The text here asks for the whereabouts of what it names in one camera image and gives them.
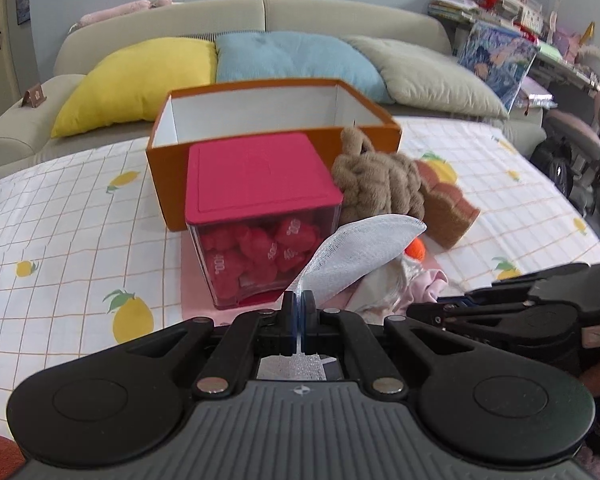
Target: pink lid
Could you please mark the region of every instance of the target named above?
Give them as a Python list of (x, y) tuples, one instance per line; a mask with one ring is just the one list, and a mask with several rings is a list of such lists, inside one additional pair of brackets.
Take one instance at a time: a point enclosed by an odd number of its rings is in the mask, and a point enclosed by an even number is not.
[(308, 137), (265, 134), (189, 149), (185, 219), (200, 225), (337, 206), (342, 193)]

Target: logo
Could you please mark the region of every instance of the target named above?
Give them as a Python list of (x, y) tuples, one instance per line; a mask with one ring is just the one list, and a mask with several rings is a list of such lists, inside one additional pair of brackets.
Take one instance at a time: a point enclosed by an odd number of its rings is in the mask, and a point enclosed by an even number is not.
[(216, 275), (220, 274), (224, 268), (224, 256), (222, 256), (222, 254), (216, 254), (214, 256), (214, 270)]
[(273, 260), (276, 257), (276, 253), (278, 252), (278, 244), (273, 242), (271, 247), (269, 248), (269, 252), (267, 253), (267, 258), (269, 260)]
[(311, 388), (309, 388), (308, 386), (304, 386), (304, 384), (302, 384), (301, 386), (296, 386), (293, 390), (293, 393), (298, 394), (299, 396), (305, 396), (306, 394), (308, 394), (311, 391)]
[(300, 226), (301, 223), (297, 218), (292, 219), (292, 221), (289, 222), (289, 226), (286, 228), (286, 235), (297, 235), (300, 232)]

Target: wrapped candy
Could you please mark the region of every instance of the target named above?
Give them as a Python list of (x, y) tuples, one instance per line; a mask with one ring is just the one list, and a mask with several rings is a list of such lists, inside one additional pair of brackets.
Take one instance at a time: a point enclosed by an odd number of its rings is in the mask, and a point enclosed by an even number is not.
[(306, 263), (306, 255), (304, 253), (298, 253), (293, 249), (285, 249), (281, 251), (276, 258), (276, 265), (280, 272), (289, 272), (294, 267)]
[(227, 300), (238, 293), (238, 278), (253, 264), (236, 250), (209, 251), (205, 255), (206, 269), (218, 298)]
[(200, 241), (205, 251), (216, 249), (218, 251), (227, 251), (237, 245), (234, 230), (230, 227), (219, 227), (200, 235)]
[(247, 276), (256, 285), (269, 285), (269, 283), (273, 283), (276, 281), (277, 275), (278, 268), (273, 262), (256, 265), (253, 267), (253, 269), (247, 272)]
[(275, 261), (278, 255), (278, 244), (264, 229), (241, 226), (235, 229), (240, 250), (248, 259), (256, 264), (268, 264)]
[(315, 226), (302, 222), (295, 216), (289, 216), (280, 222), (275, 239), (279, 244), (303, 253), (315, 244)]

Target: orange box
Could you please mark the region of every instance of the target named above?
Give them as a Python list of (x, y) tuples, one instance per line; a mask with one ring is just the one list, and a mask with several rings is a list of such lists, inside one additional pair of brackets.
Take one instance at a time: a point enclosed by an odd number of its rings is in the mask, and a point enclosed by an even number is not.
[(400, 125), (383, 108), (337, 79), (241, 81), (171, 92), (155, 120), (146, 148), (167, 227), (171, 231), (187, 228), (187, 165), (193, 143), (304, 132), (331, 168), (342, 150), (343, 127), (354, 123), (367, 134), (376, 150), (398, 149)]

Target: white mesh fabric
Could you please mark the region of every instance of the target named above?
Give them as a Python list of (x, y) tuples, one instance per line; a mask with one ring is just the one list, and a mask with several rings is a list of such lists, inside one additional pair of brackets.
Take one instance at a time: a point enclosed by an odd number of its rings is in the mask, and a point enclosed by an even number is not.
[(425, 229), (423, 222), (395, 214), (343, 225), (315, 251), (289, 290), (296, 294), (310, 290), (316, 305), (321, 306), (356, 280), (393, 260)]

